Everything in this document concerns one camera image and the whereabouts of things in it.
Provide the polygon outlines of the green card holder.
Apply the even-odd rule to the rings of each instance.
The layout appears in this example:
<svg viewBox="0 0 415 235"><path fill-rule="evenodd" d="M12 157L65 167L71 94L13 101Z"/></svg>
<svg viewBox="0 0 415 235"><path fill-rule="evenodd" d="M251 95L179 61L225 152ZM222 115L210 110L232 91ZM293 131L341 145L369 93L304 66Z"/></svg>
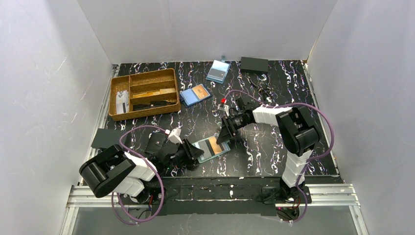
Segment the green card holder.
<svg viewBox="0 0 415 235"><path fill-rule="evenodd" d="M215 134L211 137L192 143L193 146L204 151L204 154L197 158L200 164L230 151L228 142L223 142L221 144L216 143L218 136L219 134Z"/></svg>

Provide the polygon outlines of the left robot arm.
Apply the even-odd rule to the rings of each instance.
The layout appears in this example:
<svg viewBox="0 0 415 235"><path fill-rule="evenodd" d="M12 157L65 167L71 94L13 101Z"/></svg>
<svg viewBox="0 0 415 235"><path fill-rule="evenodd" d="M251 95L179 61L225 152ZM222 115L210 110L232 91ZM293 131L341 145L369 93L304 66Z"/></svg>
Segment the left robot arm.
<svg viewBox="0 0 415 235"><path fill-rule="evenodd" d="M204 150L188 140L150 141L146 150L152 153L149 159L133 156L114 144L83 163L79 174L97 198L112 192L136 197L144 190L144 183L153 180L158 171L175 165L194 166L204 154Z"/></svg>

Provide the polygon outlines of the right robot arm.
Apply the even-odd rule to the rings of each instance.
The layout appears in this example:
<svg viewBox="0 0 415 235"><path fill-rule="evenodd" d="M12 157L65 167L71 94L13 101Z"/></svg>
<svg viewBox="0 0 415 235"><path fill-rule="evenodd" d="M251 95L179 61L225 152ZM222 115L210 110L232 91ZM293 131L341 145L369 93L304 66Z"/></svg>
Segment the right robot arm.
<svg viewBox="0 0 415 235"><path fill-rule="evenodd" d="M279 128L283 146L287 149L287 160L280 186L286 189L299 187L304 182L302 171L311 157L312 150L320 141L311 112L306 106L271 108L260 105L248 95L236 100L241 113L223 117L217 144L236 136L237 130L249 124L269 124Z"/></svg>

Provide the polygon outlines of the orange VIP card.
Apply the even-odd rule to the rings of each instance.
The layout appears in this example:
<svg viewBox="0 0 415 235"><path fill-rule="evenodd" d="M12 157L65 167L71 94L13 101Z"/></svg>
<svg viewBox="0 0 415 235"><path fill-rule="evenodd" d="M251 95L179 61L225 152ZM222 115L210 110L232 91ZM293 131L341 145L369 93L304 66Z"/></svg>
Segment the orange VIP card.
<svg viewBox="0 0 415 235"><path fill-rule="evenodd" d="M169 93L175 93L175 88L167 88L167 89L160 89L160 94L169 94Z"/></svg>

